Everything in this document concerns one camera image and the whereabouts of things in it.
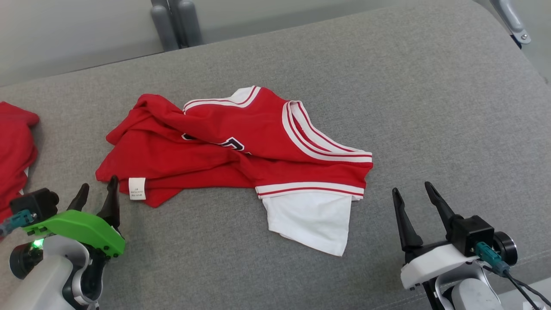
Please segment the white trim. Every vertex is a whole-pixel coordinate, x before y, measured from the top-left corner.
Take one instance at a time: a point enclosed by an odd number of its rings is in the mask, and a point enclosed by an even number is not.
[[[267,198],[286,195],[290,193],[327,193],[337,194],[342,196],[352,196],[355,200],[360,200],[364,197],[364,189],[344,185],[339,183],[329,182],[291,182],[282,184],[261,185],[255,187],[258,198]]]
[[[295,101],[289,101],[283,105],[283,111],[282,111],[282,123],[283,128],[287,132],[287,135],[291,139],[291,141],[306,155],[316,158],[322,161],[331,161],[331,162],[354,162],[354,163],[371,163],[371,153],[369,152],[345,152],[343,150],[340,150],[340,152],[328,152],[319,149],[316,146],[313,146],[309,142],[305,141],[304,138],[296,135],[293,132],[293,129],[295,131],[298,131],[294,122],[289,121],[289,115],[292,113],[290,106],[292,103],[296,103]],[[353,157],[349,155],[362,155],[360,157]]]
[[[247,88],[240,88],[233,95],[227,98],[197,99],[188,101],[186,104],[183,105],[182,111],[185,113],[187,110],[193,108],[194,106],[203,104],[216,104],[245,108],[254,101],[260,89],[261,87],[251,86]]]
[[[333,150],[335,152],[364,152],[361,149],[348,147],[337,143],[335,140],[329,138],[323,132],[319,131],[310,121],[310,116],[308,115],[308,111],[306,111],[304,104],[301,101],[296,101],[296,103],[297,105],[291,105],[291,112],[293,113],[293,116],[296,118],[296,120],[299,122],[299,125],[306,136],[310,140],[312,140],[312,142],[315,142],[319,146],[328,150]]]

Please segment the red fabric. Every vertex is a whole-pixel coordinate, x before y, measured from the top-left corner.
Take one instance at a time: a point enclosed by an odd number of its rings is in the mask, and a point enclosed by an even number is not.
[[[128,194],[128,178],[146,178],[145,203],[151,207],[158,207],[182,189],[205,187],[322,182],[354,186],[361,191],[355,194],[363,195],[365,175],[372,167],[370,153],[316,135],[299,105],[295,113],[302,117],[302,125],[295,115],[286,116],[291,101],[269,89],[247,89],[250,94],[237,96],[239,100],[190,101],[185,111],[159,95],[142,95],[123,122],[107,135],[115,147],[97,169],[97,180],[109,182],[117,175],[120,192]],[[296,129],[284,128],[286,120]],[[291,137],[305,142],[293,142]],[[308,155],[305,147],[314,155]],[[353,162],[351,158],[364,161]],[[306,185],[293,190],[297,189],[318,190]],[[338,186],[335,191],[343,192]]]
[[[12,215],[9,202],[20,196],[27,182],[24,170],[38,154],[30,127],[39,120],[32,112],[0,102],[0,222]]]

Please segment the red stripe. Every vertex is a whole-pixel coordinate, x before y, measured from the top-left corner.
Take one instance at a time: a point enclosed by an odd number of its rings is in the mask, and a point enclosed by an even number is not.
[[[290,105],[287,105],[287,121],[289,122],[289,126],[291,127],[291,131],[299,139],[299,142],[301,142],[302,145],[304,145],[307,149],[311,150],[312,152],[317,153],[319,155],[323,155],[323,156],[333,156],[333,157],[372,157],[371,155],[367,155],[367,154],[324,154],[324,153],[321,153],[319,151],[316,151],[315,149],[312,149],[311,147],[309,147],[308,145],[306,145],[302,142],[302,140],[300,139],[301,136],[296,134],[296,131],[295,131],[295,129],[293,128],[293,126],[291,124],[291,122],[292,122],[292,120],[290,119],[291,115],[292,115],[292,113],[290,111]]]
[[[249,94],[249,97],[247,97],[247,99],[245,99],[245,101],[241,102],[241,103],[237,103],[237,102],[233,102],[231,100],[227,100],[227,99],[198,99],[198,100],[193,100],[193,101],[190,101],[188,103],[186,103],[186,105],[183,106],[183,109],[185,110],[186,107],[192,103],[195,103],[195,102],[207,102],[207,101],[216,101],[216,102],[231,102],[231,103],[235,103],[237,105],[239,104],[244,104],[245,102],[247,102],[249,99],[251,99],[251,96],[252,94],[255,92],[255,89],[256,89],[256,86],[252,88],[252,91],[251,93]]]
[[[282,190],[269,191],[267,193],[258,193],[258,195],[259,196],[270,195],[270,194],[282,193],[282,192],[285,192],[285,191],[302,190],[302,189],[318,189],[318,190],[337,191],[339,193],[364,196],[364,193],[359,194],[359,193],[353,193],[351,191],[345,191],[345,190],[340,190],[340,189],[330,189],[330,188],[291,188],[291,189],[282,189]]]
[[[343,148],[343,147],[341,147],[341,146],[338,146],[338,145],[336,145],[335,143],[333,143],[333,141],[331,141],[331,140],[325,138],[324,136],[320,135],[320,134],[318,133],[318,130],[315,129],[314,126],[312,125],[312,123],[310,122],[310,118],[308,117],[308,115],[306,114],[306,112],[304,112],[304,110],[302,109],[302,104],[300,104],[300,103],[299,103],[299,109],[300,109],[300,111],[302,112],[302,114],[304,115],[304,118],[306,119],[306,122],[308,123],[308,126],[310,127],[310,129],[311,129],[317,136],[319,136],[320,138],[324,139],[325,141],[327,141],[327,142],[328,142],[329,144],[331,144],[332,146],[342,149],[343,151],[355,152],[355,151],[353,151],[353,150],[351,150],[351,149],[347,149],[347,148]]]

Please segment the gray table surface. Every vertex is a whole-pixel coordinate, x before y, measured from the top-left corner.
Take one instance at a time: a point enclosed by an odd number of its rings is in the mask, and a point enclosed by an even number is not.
[[[0,88],[40,115],[39,157],[25,190],[48,187],[66,206],[90,184],[105,135],[142,93],[178,106],[260,85],[302,100],[336,141],[374,154],[337,258],[267,230],[252,189],[185,190],[151,209],[121,196],[125,254],[106,269],[102,309],[426,309],[406,291],[391,189],[426,243],[444,228],[430,180],[452,208],[514,238],[524,282],[551,276],[551,93],[499,23],[468,1],[415,1],[273,33],[154,55]],[[17,231],[0,243],[0,303]],[[498,291],[510,290],[493,279]]]

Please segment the cable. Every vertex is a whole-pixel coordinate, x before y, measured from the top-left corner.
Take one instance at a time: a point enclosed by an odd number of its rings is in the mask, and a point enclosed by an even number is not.
[[[539,310],[539,307],[536,306],[536,303],[530,298],[530,296],[528,296],[528,294],[522,289],[522,287],[520,287],[520,285],[518,285],[518,283],[515,281],[515,279],[513,279],[513,277],[511,276],[511,274],[509,273],[508,270],[505,270],[503,271],[503,275],[509,279],[511,281],[511,283],[513,283],[513,285],[517,288],[517,290],[524,296],[524,298],[526,298],[526,300],[532,305],[532,308],[534,308],[534,310]]]
[[[490,272],[493,272],[495,274],[497,274],[492,268],[488,267],[488,266],[485,266],[483,265],[482,268],[490,271]],[[539,298],[541,298],[541,300],[546,303],[548,306],[551,307],[551,302],[549,301],[549,299],[547,299],[545,296],[543,296],[543,294],[541,294],[540,292],[536,291],[535,289],[531,288],[528,284],[518,280],[518,279],[515,279],[513,278],[513,280],[515,280],[518,285],[520,286],[523,286],[524,288],[526,288],[527,290],[529,290],[530,292],[532,292],[533,294],[537,295]]]

